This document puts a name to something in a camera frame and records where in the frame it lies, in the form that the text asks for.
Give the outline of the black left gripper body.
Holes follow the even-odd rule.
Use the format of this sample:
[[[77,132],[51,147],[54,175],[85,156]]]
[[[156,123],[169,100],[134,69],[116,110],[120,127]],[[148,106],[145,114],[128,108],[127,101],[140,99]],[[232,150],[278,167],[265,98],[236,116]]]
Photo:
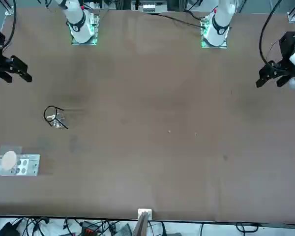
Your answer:
[[[282,59],[272,66],[278,74],[295,74],[295,65],[290,61],[290,56],[295,49],[295,31],[286,32],[279,40]]]

